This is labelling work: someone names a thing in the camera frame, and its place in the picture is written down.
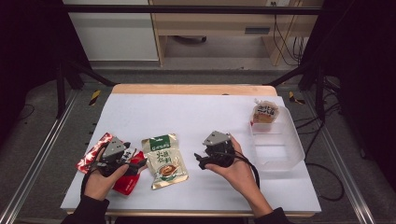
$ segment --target white table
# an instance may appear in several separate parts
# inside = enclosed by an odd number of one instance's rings
[[[219,95],[221,92],[239,95]],[[254,160],[248,120],[256,98],[284,105],[275,90],[262,86],[116,86],[107,99],[87,151],[104,133],[112,133],[138,149],[142,139],[176,133],[189,179],[152,190],[154,177],[147,169],[129,196],[110,191],[107,214],[251,217],[245,199],[221,176],[201,170],[193,153],[204,156],[202,142],[212,131],[219,131],[231,133],[244,154]],[[82,178],[83,173],[77,172],[61,205],[69,213],[78,205]],[[303,161],[287,172],[260,172],[260,179],[268,202],[274,208],[283,207],[288,216],[310,217],[321,211]]]

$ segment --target red package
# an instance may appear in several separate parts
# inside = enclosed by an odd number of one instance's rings
[[[87,174],[90,165],[96,160],[97,154],[100,151],[100,148],[103,147],[104,144],[111,141],[113,135],[111,133],[105,133],[103,137],[97,142],[95,146],[91,148],[90,151],[85,154],[85,156],[76,164],[76,168],[80,170],[82,173]],[[138,163],[144,159],[144,154],[142,151],[139,151],[136,155],[134,155],[130,163]],[[137,175],[125,175],[122,176],[113,186],[113,189],[121,194],[129,195],[139,180],[140,174]]]

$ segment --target transparent box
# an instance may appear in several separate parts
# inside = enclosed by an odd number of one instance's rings
[[[250,125],[255,150],[254,164],[260,171],[287,171],[305,157],[289,110],[279,106],[273,123]]]

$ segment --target snack bag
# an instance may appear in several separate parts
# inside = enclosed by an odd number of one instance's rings
[[[113,139],[113,135],[111,133],[105,133],[102,138],[90,149],[90,151],[85,154],[85,156],[76,164],[76,167],[79,171],[84,174],[87,174],[91,168],[91,165],[97,159],[97,156],[102,147],[105,147],[108,142]],[[128,158],[128,162],[138,163],[139,161],[144,159],[143,152],[140,151],[136,155],[130,153]],[[129,195],[139,180],[140,174],[137,175],[125,175],[122,176],[113,186],[113,189],[121,194]]]
[[[148,158],[148,168],[154,174],[152,189],[164,188],[189,178],[174,133],[144,139],[142,147]]]
[[[253,123],[272,123],[279,114],[277,105],[269,101],[255,100],[256,106],[253,108],[250,124]]]

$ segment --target black sleeve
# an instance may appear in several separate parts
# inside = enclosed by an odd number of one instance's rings
[[[285,212],[281,207],[274,210],[273,213],[270,213],[263,217],[258,217],[254,219],[254,223],[256,224],[292,224],[286,216]]]
[[[76,211],[68,215],[62,224],[106,224],[105,213],[108,200],[98,201],[82,195]]]

